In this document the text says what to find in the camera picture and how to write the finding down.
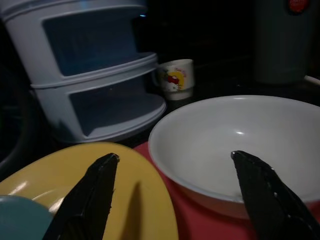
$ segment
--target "yellow plate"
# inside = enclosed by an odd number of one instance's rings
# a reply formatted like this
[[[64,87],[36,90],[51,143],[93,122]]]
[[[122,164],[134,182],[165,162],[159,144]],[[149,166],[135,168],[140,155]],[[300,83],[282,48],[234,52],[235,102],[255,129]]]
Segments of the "yellow plate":
[[[178,240],[174,209],[153,166],[131,148],[115,143],[76,145],[50,154],[0,183],[0,195],[32,199],[55,213],[64,196],[98,158],[119,155],[112,208],[104,240]]]

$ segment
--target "red button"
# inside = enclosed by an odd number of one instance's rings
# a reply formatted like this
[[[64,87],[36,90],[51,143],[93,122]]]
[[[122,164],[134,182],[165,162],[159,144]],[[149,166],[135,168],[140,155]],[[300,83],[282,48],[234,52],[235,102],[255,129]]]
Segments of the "red button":
[[[309,5],[310,0],[289,0],[289,8],[292,12],[302,13]]]

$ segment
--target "dark countertop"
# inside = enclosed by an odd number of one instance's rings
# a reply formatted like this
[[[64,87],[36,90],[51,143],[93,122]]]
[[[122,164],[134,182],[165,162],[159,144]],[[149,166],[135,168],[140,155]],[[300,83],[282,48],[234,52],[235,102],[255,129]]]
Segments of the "dark countertop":
[[[162,117],[184,105],[196,101],[232,95],[276,96],[320,106],[320,86],[304,80],[287,85],[260,84],[254,82],[250,74],[243,72],[243,69],[248,69],[244,68],[247,67],[244,65],[248,64],[248,61],[243,61],[242,64],[239,64],[239,61],[237,61],[218,66],[196,68],[196,83],[193,96],[179,101],[166,101],[167,109]],[[228,68],[229,65],[232,65],[232,72],[228,72],[228,70],[230,70],[230,68]],[[156,122],[147,130],[129,137],[128,139],[119,141],[118,143],[134,148],[148,141],[150,132],[155,124]]]

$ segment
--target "white mug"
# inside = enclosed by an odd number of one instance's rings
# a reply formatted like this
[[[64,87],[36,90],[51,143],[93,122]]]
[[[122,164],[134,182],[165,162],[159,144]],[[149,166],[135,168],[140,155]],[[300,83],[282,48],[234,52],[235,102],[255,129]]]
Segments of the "white mug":
[[[168,100],[181,100],[193,95],[195,85],[193,60],[180,59],[158,66],[159,85]]]

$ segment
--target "gray container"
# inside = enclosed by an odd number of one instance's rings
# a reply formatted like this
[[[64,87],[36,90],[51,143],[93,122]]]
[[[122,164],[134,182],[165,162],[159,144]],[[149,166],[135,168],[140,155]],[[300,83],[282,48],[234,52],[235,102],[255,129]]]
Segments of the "gray container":
[[[303,11],[289,0],[255,0],[255,80],[289,84],[306,74],[318,0]]]

